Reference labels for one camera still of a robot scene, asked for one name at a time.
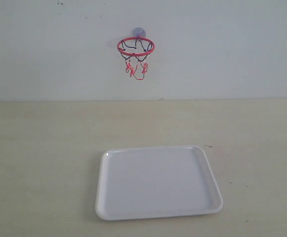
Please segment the mini basketball hoop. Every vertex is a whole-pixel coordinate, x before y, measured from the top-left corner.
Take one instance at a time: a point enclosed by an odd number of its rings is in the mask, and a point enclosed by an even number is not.
[[[130,73],[130,77],[134,76],[137,80],[143,80],[148,71],[147,59],[154,48],[155,45],[150,39],[140,35],[121,40],[117,44],[117,49],[125,60],[125,72]]]

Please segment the red rim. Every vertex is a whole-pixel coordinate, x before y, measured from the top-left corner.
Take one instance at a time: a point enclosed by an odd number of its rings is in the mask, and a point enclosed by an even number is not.
[[[122,48],[119,47],[121,45],[121,43],[123,43],[123,42],[129,41],[129,40],[136,40],[136,39],[140,39],[140,40],[147,41],[147,42],[151,43],[152,44],[152,48],[149,51],[145,52],[145,53],[127,53],[127,52],[123,51]],[[118,51],[120,53],[122,53],[123,55],[135,56],[135,57],[141,57],[141,56],[149,55],[149,54],[151,54],[154,51],[154,48],[155,48],[155,44],[153,43],[153,41],[150,40],[150,39],[147,39],[147,38],[143,38],[143,37],[129,37],[129,38],[125,38],[125,39],[121,40],[117,44],[117,49],[118,49]]]

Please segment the beige table surface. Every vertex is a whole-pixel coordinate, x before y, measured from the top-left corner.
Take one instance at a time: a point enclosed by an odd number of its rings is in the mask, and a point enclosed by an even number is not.
[[[217,214],[105,222],[101,154],[195,144]],[[287,237],[287,100],[0,103],[0,237]]]

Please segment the white wall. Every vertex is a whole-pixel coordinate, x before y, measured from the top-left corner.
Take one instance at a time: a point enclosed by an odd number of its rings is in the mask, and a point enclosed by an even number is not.
[[[0,0],[0,100],[287,97],[287,0]],[[156,43],[143,81],[117,42]]]

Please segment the white tray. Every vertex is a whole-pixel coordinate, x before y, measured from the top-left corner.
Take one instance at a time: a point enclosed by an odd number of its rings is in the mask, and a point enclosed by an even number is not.
[[[102,156],[95,208],[101,219],[201,215],[222,204],[200,147],[117,149]]]

